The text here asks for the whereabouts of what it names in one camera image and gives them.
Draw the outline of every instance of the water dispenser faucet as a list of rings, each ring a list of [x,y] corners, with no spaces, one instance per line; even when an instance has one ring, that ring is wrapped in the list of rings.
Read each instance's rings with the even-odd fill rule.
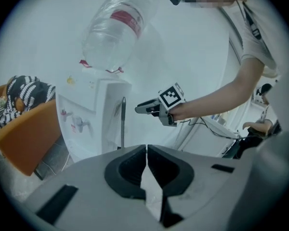
[[[62,118],[63,118],[63,121],[66,122],[66,118],[67,118],[68,116],[73,115],[73,112],[68,112],[68,113],[67,113],[65,109],[62,109],[61,112],[60,112],[60,114],[61,114],[61,116],[62,116]]]
[[[82,133],[84,126],[89,126],[90,124],[88,120],[82,121],[80,116],[73,116],[73,121],[79,133]]]

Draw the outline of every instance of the black strap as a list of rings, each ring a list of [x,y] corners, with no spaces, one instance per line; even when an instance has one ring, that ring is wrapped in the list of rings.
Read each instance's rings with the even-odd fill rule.
[[[275,124],[270,128],[269,132],[268,132],[268,137],[272,136],[272,135],[276,135],[281,131],[281,126],[279,121],[277,120],[275,122]]]
[[[259,31],[259,29],[257,28],[256,24],[254,23],[252,17],[250,14],[252,14],[252,11],[250,10],[250,8],[246,5],[245,2],[242,2],[243,7],[244,7],[244,12],[245,12],[245,16],[247,19],[248,24],[250,25],[251,28],[251,32],[253,34],[253,36],[257,39],[257,40],[261,40],[261,33]]]

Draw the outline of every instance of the red label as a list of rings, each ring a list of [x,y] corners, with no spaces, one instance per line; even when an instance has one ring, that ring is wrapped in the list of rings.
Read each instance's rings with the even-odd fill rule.
[[[79,63],[84,65],[85,67],[91,67],[85,60],[81,60]]]
[[[71,124],[71,127],[72,127],[72,131],[73,131],[74,133],[76,133],[76,127],[75,127],[73,124]]]
[[[141,27],[139,26],[137,20],[134,19],[128,12],[119,10],[112,13],[110,18],[123,22],[128,25],[139,38],[141,34]]]

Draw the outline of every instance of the person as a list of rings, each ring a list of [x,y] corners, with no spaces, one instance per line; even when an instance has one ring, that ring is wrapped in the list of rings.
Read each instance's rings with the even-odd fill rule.
[[[236,0],[194,0],[205,7],[221,7]],[[252,95],[262,75],[276,77],[289,68],[289,30],[269,0],[244,2],[243,56],[235,79],[219,90],[172,108],[174,120],[210,116],[232,110]]]
[[[270,84],[264,84],[261,87],[260,95],[266,108],[262,112],[259,120],[256,122],[245,122],[243,124],[243,129],[248,128],[249,134],[245,140],[240,141],[239,149],[234,156],[234,159],[240,159],[246,149],[258,146],[269,135],[269,133],[274,133],[272,128],[277,124],[277,116],[265,97],[266,93],[271,88],[272,86]]]

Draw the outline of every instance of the black cable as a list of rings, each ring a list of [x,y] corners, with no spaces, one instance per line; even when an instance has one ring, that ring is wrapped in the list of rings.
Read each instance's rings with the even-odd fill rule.
[[[239,141],[239,140],[243,140],[243,139],[246,139],[246,138],[253,138],[253,137],[257,137],[257,138],[263,139],[262,137],[260,137],[260,136],[258,136],[258,135],[249,135],[249,136],[240,137],[240,138],[231,138],[231,137],[228,137],[228,136],[224,136],[224,135],[218,134],[218,133],[214,132],[212,129],[210,129],[210,128],[208,127],[207,123],[205,122],[205,120],[202,119],[202,117],[200,117],[200,119],[203,121],[203,123],[202,123],[202,122],[196,122],[196,123],[191,124],[192,119],[189,119],[189,120],[187,120],[187,121],[182,121],[182,122],[180,122],[180,123],[189,122],[189,123],[188,123],[189,126],[193,126],[193,125],[196,125],[196,124],[205,125],[205,126],[207,127],[207,129],[209,129],[209,130],[211,131],[211,133],[213,133],[213,135],[215,135],[215,136],[217,136],[217,137],[225,138],[225,139],[230,139],[230,140]]]
[[[240,137],[240,138],[231,138],[231,137],[223,136],[223,135],[220,135],[220,134],[214,132],[212,129],[210,129],[210,128],[208,127],[207,123],[205,122],[205,120],[202,119],[202,117],[200,117],[200,119],[204,122],[204,125],[205,125],[215,136],[218,136],[218,137],[221,137],[221,138],[230,139],[230,140],[236,140],[236,141],[239,141],[239,140],[242,140],[242,139],[246,139],[246,138],[254,138],[254,137],[263,139],[262,137],[260,137],[260,136],[258,136],[258,135],[249,135],[249,136]]]

